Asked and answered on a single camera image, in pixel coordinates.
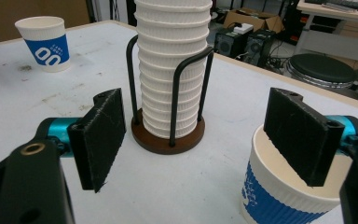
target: cardboard box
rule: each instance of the cardboard box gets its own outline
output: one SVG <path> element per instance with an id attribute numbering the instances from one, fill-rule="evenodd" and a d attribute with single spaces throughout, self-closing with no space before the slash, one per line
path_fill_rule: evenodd
<path id="1" fill-rule="evenodd" d="M 279 33 L 284 30 L 282 20 L 278 15 L 246 7 L 229 11 L 223 27 L 232 27 L 234 22 L 252 24 L 254 26 L 254 31 L 258 29 L 268 29 Z"/>

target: wooden base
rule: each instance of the wooden base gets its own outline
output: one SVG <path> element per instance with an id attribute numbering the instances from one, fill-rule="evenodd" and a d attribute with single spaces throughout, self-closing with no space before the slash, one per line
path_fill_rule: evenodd
<path id="1" fill-rule="evenodd" d="M 133 119 L 131 121 L 132 135 L 135 141 L 144 149 L 163 155 L 178 154 L 190 150 L 200 142 L 205 131 L 205 121 L 201 118 L 192 133 L 175 139 L 175 146 L 170 147 L 170 139 L 156 137 L 145 128 L 142 108 L 138 110 L 138 118 L 140 121 L 138 125 L 134 124 Z"/>

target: table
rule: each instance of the table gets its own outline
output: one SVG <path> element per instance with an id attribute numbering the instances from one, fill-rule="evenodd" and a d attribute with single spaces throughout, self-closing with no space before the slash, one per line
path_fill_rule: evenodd
<path id="1" fill-rule="evenodd" d="M 28 142 L 43 119 L 82 117 L 94 95 L 122 88 L 127 133 L 101 192 L 82 190 L 75 161 L 61 159 L 76 223 L 245 223 L 241 186 L 270 87 L 302 94 L 305 103 L 325 115 L 358 118 L 358 101 L 215 55 L 203 139 L 179 155 L 151 153 L 131 135 L 125 51 L 134 35 L 129 26 L 114 21 L 70 29 L 71 67 L 55 74 L 37 67 L 23 40 L 0 43 L 0 160 Z M 139 74 L 137 66 L 134 72 Z M 138 76 L 135 82 L 141 99 Z M 342 222 L 340 207 L 315 221 Z"/>
<path id="2" fill-rule="evenodd" d="M 332 35 L 329 33 L 312 31 L 310 29 L 315 16 L 344 21 L 358 21 L 358 11 L 355 13 L 341 12 L 322 7 L 321 5 L 305 3 L 304 0 L 298 2 L 297 9 L 302 10 L 304 14 L 309 14 L 310 17 L 298 40 L 295 54 L 298 54 L 305 49 L 358 61 L 358 38 Z"/>

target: paper cup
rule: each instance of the paper cup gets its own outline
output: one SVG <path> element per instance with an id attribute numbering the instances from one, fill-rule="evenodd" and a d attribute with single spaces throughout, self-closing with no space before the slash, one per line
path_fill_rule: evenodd
<path id="1" fill-rule="evenodd" d="M 209 8 L 198 12 L 169 12 L 147 7 L 136 7 L 135 16 L 144 21 L 155 21 L 172 24 L 199 23 L 211 19 Z"/>
<path id="2" fill-rule="evenodd" d="M 183 41 L 188 39 L 195 39 L 199 36 L 205 36 L 209 34 L 208 24 L 189 27 L 189 28 L 169 28 L 169 27 L 158 27 L 151 26 L 143 23 L 141 20 L 138 20 L 138 25 L 136 26 L 136 31 L 139 34 L 146 36 L 153 36 L 159 39 L 172 40 L 172 41 Z"/>
<path id="3" fill-rule="evenodd" d="M 60 72 L 70 66 L 62 18 L 32 17 L 16 21 L 15 26 L 43 71 Z"/>
<path id="4" fill-rule="evenodd" d="M 336 155 L 323 187 L 308 187 L 260 126 L 253 137 L 241 195 L 248 223 L 310 223 L 339 205 L 351 159 Z"/>
<path id="5" fill-rule="evenodd" d="M 165 6 L 165 7 L 178 7 L 186 8 L 191 7 L 194 9 L 198 8 L 210 8 L 212 6 L 211 0 L 182 0 L 182 1 L 173 1 L 173 0 L 136 0 L 137 5 L 145 4 L 150 6 Z"/>
<path id="6" fill-rule="evenodd" d="M 158 91 L 172 91 L 173 88 L 173 80 L 161 80 L 157 78 L 150 77 L 141 72 L 139 76 L 141 81 L 148 87 L 153 90 Z M 202 73 L 199 74 L 197 77 L 193 77 L 191 79 L 181 80 L 179 81 L 179 91 L 188 91 L 193 88 L 199 86 L 199 84 L 203 81 Z"/>
<path id="7" fill-rule="evenodd" d="M 164 139 L 170 138 L 171 129 L 160 129 L 154 127 L 153 125 L 149 124 L 146 119 L 144 119 L 144 126 L 145 129 L 147 129 L 150 133 L 152 133 L 157 137 L 164 138 Z M 186 135 L 193 132 L 194 129 L 196 129 L 196 126 L 197 126 L 197 120 L 194 120 L 194 122 L 192 122 L 189 126 L 183 129 L 176 129 L 175 138 L 185 137 Z"/>
<path id="8" fill-rule="evenodd" d="M 158 91 L 153 90 L 152 88 L 146 86 L 141 81 L 141 91 L 142 93 L 147 94 L 148 96 L 152 97 L 153 99 L 157 101 L 162 102 L 171 102 L 172 101 L 172 91 Z M 196 86 L 193 89 L 187 90 L 187 91 L 179 91 L 178 92 L 178 101 L 183 102 L 186 100 L 190 100 L 200 94 L 202 91 L 202 82 Z"/>
<path id="9" fill-rule="evenodd" d="M 141 35 L 138 38 L 138 46 L 161 54 L 188 54 L 200 52 L 208 46 L 206 39 L 201 39 L 196 42 L 179 42 L 169 43 L 161 42 L 160 39 L 143 38 Z"/>
<path id="10" fill-rule="evenodd" d="M 200 102 L 201 91 L 193 98 L 186 101 L 178 102 L 178 112 L 183 110 L 188 110 L 194 105 L 198 105 Z M 162 102 L 156 99 L 153 99 L 151 96 L 148 96 L 146 93 L 142 92 L 142 100 L 148 105 L 162 111 L 171 111 L 172 109 L 172 101 Z"/>
<path id="11" fill-rule="evenodd" d="M 194 120 L 197 119 L 197 115 L 198 115 L 198 113 L 196 111 L 196 113 L 192 114 L 188 118 L 177 119 L 176 120 L 176 129 L 181 130 L 181 129 L 184 129 L 185 127 L 187 127 L 188 125 L 192 124 L 194 122 Z M 147 114 L 146 111 L 143 111 L 143 116 L 144 116 L 144 119 L 147 120 L 147 123 L 153 125 L 156 128 L 166 129 L 166 130 L 169 130 L 171 128 L 171 120 L 157 119 L 157 118 L 153 117 L 153 115 Z"/>
<path id="12" fill-rule="evenodd" d="M 195 104 L 186 110 L 182 110 L 182 111 L 178 110 L 176 114 L 176 118 L 177 120 L 189 118 L 193 114 L 198 113 L 199 108 L 200 108 L 199 104 Z M 152 116 L 153 118 L 165 120 L 165 121 L 171 120 L 171 110 L 163 111 L 163 110 L 156 109 L 153 106 L 149 105 L 146 101 L 142 101 L 142 110 L 146 114 Z"/>
<path id="13" fill-rule="evenodd" d="M 194 56 L 195 54 L 188 54 L 188 55 L 171 55 L 171 57 L 163 56 L 162 54 L 155 54 L 151 51 L 146 51 L 143 49 L 139 49 L 138 51 L 138 59 L 142 63 L 149 63 L 155 66 L 166 67 L 166 68 L 176 68 L 179 63 L 182 61 Z M 196 64 L 204 64 L 206 59 L 201 59 L 198 62 L 192 63 Z"/>
<path id="14" fill-rule="evenodd" d="M 148 75 L 149 77 L 153 77 L 156 79 L 172 81 L 173 75 L 176 68 L 164 68 L 159 66 L 154 66 L 149 63 L 139 63 L 139 70 L 141 73 Z M 194 77 L 197 77 L 200 73 L 204 73 L 205 67 L 203 64 L 189 65 L 183 70 L 182 75 L 180 76 L 180 80 L 188 80 Z"/>
<path id="15" fill-rule="evenodd" d="M 166 21 L 153 21 L 147 20 L 143 17 L 140 17 L 138 14 L 134 14 L 135 19 L 142 21 L 144 24 L 158 27 L 171 27 L 171 28 L 190 28 L 197 27 L 202 25 L 207 25 L 211 21 L 211 16 L 209 16 L 204 21 L 193 21 L 193 22 L 166 22 Z"/>

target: speaker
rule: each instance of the speaker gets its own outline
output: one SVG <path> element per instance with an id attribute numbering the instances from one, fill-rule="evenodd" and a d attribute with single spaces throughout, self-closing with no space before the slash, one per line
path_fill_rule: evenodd
<path id="1" fill-rule="evenodd" d="M 248 37 L 243 61 L 264 68 L 269 58 L 272 42 L 275 36 L 274 31 L 259 29 Z"/>
<path id="2" fill-rule="evenodd" d="M 214 39 L 215 51 L 230 58 L 236 58 L 244 53 L 248 35 L 248 33 L 241 35 L 227 29 L 219 31 Z"/>

